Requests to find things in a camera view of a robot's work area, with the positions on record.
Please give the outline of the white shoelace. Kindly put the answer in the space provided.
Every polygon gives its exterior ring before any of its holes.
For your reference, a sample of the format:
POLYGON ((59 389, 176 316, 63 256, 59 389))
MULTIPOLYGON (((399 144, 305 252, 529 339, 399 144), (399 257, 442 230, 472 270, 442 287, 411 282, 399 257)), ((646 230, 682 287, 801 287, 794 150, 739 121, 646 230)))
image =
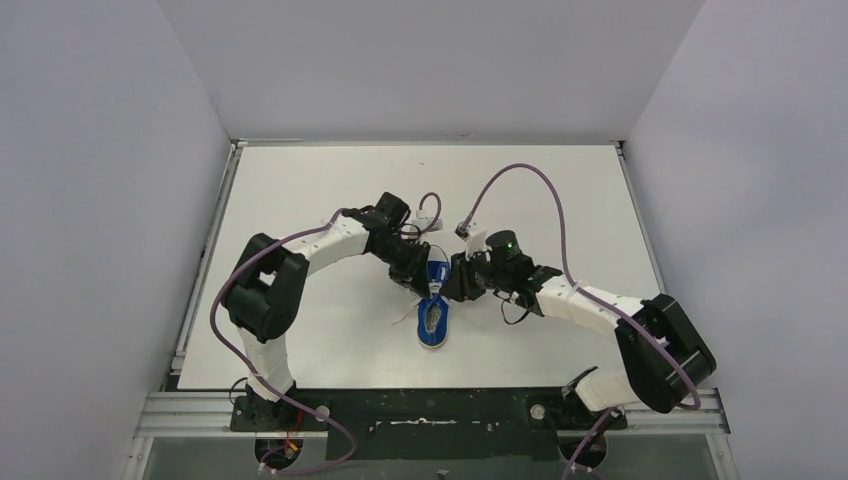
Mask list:
POLYGON ((392 326, 403 323, 415 312, 418 328, 427 335, 434 335, 440 328, 447 328, 450 304, 439 293, 441 281, 429 282, 425 293, 420 293, 399 281, 395 281, 395 285, 403 289, 411 301, 409 310, 399 320, 393 322, 392 326))

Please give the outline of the blue canvas sneaker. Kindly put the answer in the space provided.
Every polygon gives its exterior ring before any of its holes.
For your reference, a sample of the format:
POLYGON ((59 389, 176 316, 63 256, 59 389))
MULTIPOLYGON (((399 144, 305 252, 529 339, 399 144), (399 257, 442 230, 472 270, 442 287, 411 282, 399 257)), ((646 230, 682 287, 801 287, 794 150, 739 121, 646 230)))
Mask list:
POLYGON ((436 253, 431 254, 427 261, 428 295, 417 305, 416 333, 419 342, 426 348, 441 347, 448 336, 448 317, 450 305, 441 295, 451 272, 450 260, 446 252, 438 245, 433 245, 436 253))

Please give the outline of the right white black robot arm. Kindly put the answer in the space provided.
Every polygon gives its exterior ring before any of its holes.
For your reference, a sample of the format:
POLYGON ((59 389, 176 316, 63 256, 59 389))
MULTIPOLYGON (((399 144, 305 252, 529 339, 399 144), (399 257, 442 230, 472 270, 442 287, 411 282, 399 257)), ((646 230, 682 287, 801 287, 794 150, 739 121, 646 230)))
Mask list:
POLYGON ((715 372, 713 353, 672 296, 639 299, 572 282, 563 271, 523 253, 511 230, 487 234, 467 227, 455 233, 465 248, 450 259, 443 296, 464 302, 491 292, 617 345, 620 369, 603 372, 593 366, 568 384, 562 411, 571 424, 588 426, 602 410, 633 403, 659 413, 683 408, 691 390, 715 372))

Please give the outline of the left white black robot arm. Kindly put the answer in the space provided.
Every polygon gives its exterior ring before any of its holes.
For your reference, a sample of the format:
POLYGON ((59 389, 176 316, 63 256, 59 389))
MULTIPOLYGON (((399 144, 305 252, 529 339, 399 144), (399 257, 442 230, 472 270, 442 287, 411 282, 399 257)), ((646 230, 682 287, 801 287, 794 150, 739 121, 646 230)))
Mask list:
POLYGON ((412 210, 385 192, 374 205, 337 210, 322 226, 283 239, 259 233, 248 241, 213 306, 226 309, 242 338, 244 348, 236 354, 250 371, 247 390, 259 398, 260 418, 281 427, 295 416, 285 334, 307 278, 343 259, 371 254, 387 265, 391 281, 427 298, 431 246, 423 236, 440 229, 440 216, 412 210))

